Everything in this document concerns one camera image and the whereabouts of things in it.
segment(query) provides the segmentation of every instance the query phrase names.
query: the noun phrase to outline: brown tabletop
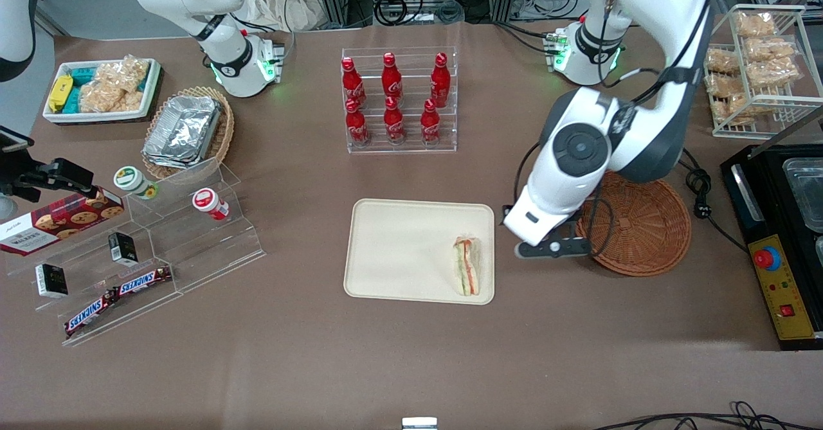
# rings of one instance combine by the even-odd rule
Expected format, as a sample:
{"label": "brown tabletop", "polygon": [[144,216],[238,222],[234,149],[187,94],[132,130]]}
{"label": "brown tabletop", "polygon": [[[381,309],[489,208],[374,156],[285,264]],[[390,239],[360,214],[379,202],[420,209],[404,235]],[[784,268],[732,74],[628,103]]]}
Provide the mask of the brown tabletop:
{"label": "brown tabletop", "polygon": [[[458,152],[347,154],[341,48],[447,37],[460,39]],[[620,70],[662,66],[639,29],[626,46]],[[56,40],[58,62],[126,54],[162,63],[161,101],[215,85],[192,39]],[[630,98],[650,78],[609,93]],[[587,259],[518,260],[516,237],[498,228],[496,295],[486,306],[343,292],[358,199],[481,202],[499,213],[511,202],[518,161],[571,88],[494,26],[298,35],[282,84],[230,97],[237,125],[226,164],[243,181],[239,198],[268,256],[77,348],[60,346],[56,319],[34,313],[30,292],[6,280],[3,427],[367,429],[434,415],[445,429],[586,428],[652,413],[728,412],[732,400],[823,424],[823,356],[776,351],[746,255],[708,222],[694,219],[685,259],[654,278],[619,277]],[[718,164],[746,142],[710,135],[702,92],[691,116],[687,146],[715,178],[709,204],[739,238]],[[38,120],[32,155],[69,158],[112,186],[118,167],[141,164],[145,130]],[[677,168],[667,180],[691,208],[684,177]]]}

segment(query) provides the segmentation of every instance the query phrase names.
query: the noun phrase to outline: red switch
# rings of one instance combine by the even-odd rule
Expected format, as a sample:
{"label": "red switch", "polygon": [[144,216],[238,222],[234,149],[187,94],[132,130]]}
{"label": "red switch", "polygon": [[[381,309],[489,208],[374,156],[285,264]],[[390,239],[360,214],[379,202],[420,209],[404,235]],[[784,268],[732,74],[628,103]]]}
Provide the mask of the red switch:
{"label": "red switch", "polygon": [[767,249],[759,249],[755,252],[755,264],[758,268],[766,269],[774,263],[774,257]]}
{"label": "red switch", "polygon": [[794,316],[794,308],[791,305],[780,305],[780,316],[790,317]]}

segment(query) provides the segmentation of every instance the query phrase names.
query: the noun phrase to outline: clear acrylic display stand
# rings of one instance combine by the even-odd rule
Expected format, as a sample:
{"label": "clear acrylic display stand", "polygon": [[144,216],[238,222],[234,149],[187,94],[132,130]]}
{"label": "clear acrylic display stand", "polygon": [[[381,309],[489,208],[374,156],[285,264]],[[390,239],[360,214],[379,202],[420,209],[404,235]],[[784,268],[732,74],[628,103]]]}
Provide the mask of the clear acrylic display stand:
{"label": "clear acrylic display stand", "polygon": [[[157,181],[158,195],[150,201],[126,195],[129,213],[31,255],[6,254],[6,271],[13,280],[32,287],[35,310],[57,315],[55,335],[65,338],[64,323],[106,290],[170,266],[172,280],[124,296],[64,341],[64,345],[79,345],[265,255],[233,189],[239,182],[217,160],[204,161]],[[226,219],[215,221],[192,206],[192,195],[203,187],[211,187],[229,204]],[[138,265],[127,268],[112,261],[108,239],[115,232],[134,239]],[[43,263],[64,270],[67,296],[38,295],[35,267]]]}
{"label": "clear acrylic display stand", "polygon": [[[386,110],[383,84],[383,54],[393,52],[403,81],[403,127],[406,142],[394,146],[388,142],[383,112]],[[423,145],[420,116],[423,104],[431,96],[431,72],[435,69],[435,55],[444,52],[449,56],[447,68],[451,73],[451,87],[446,107],[437,109],[440,115],[440,143],[431,148]],[[349,154],[409,154],[409,152],[455,152],[458,150],[458,48],[456,46],[425,46],[408,48],[358,48],[344,49],[343,57],[355,61],[355,68],[362,76],[366,95],[361,113],[365,116],[371,144],[358,148],[352,144],[346,131]],[[346,129],[346,91],[342,89],[343,128]]]}

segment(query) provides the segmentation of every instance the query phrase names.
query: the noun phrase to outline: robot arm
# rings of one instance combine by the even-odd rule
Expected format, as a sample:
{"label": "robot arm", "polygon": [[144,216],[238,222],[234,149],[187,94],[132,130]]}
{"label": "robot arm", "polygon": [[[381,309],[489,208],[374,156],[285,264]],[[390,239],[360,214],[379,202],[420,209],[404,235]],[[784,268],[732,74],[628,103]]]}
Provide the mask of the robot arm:
{"label": "robot arm", "polygon": [[173,22],[195,40],[212,61],[217,81],[232,96],[248,97],[276,79],[270,40],[245,37],[230,16],[244,0],[138,0],[142,8]]}
{"label": "robot arm", "polygon": [[[552,231],[576,213],[606,170],[614,170],[629,181],[646,182],[667,175],[675,166],[708,46],[709,15],[701,14],[704,2],[617,0],[620,24],[612,29],[619,30],[624,17],[632,17],[658,41],[666,56],[667,69],[659,79],[664,83],[655,108],[635,107],[589,88],[558,98],[541,134],[541,152],[529,180],[503,222],[524,242],[543,247],[549,235],[549,244],[562,244]],[[603,17],[606,19],[611,22],[611,17]],[[682,57],[671,67],[681,52]],[[592,67],[596,73],[597,64]],[[552,247],[547,255],[562,255],[557,250],[562,245]]]}
{"label": "robot arm", "polygon": [[0,0],[0,82],[23,73],[35,56],[37,0]]}

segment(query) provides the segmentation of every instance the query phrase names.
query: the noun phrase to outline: wicker basket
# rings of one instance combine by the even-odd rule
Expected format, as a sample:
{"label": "wicker basket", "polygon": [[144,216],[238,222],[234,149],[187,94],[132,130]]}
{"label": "wicker basket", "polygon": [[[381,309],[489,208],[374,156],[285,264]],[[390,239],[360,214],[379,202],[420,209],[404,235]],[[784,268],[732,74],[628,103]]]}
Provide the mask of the wicker basket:
{"label": "wicker basket", "polygon": [[[614,209],[614,229],[594,260],[627,276],[654,276],[674,268],[691,244],[691,218],[680,196],[664,181],[631,183],[615,173],[603,177],[601,197]],[[592,201],[585,202],[577,233],[588,230]],[[594,251],[602,248],[612,221],[608,208],[597,207],[592,235]]]}
{"label": "wicker basket", "polygon": [[[184,89],[177,93],[176,95],[172,96],[194,96],[194,97],[202,97],[202,96],[209,96],[215,101],[219,101],[223,104],[223,111],[220,113],[220,118],[217,119],[217,128],[214,131],[214,136],[212,136],[212,142],[209,144],[208,154],[206,158],[216,157],[218,161],[215,161],[214,168],[219,168],[220,163],[223,162],[223,159],[226,158],[226,154],[229,152],[229,144],[231,143],[232,134],[235,133],[235,116],[231,111],[231,107],[229,106],[229,101],[226,101],[226,97],[223,96],[218,91],[212,89],[211,87],[191,87],[188,89]],[[163,102],[163,105],[155,112],[155,116],[152,119],[152,125],[149,125],[149,129],[146,133],[146,140],[148,140],[149,136],[152,135],[152,131],[157,125],[157,119],[159,119],[159,114],[163,112],[165,105],[168,104],[168,101],[171,100],[171,97]],[[174,173],[181,172],[181,168],[172,168],[170,166],[159,166],[155,165],[148,161],[148,159],[143,156],[143,164],[146,165],[146,170],[149,173],[152,173],[152,176],[161,180],[162,178],[167,178],[168,176],[174,175]],[[201,172],[205,175],[209,175],[213,170],[209,172]]]}

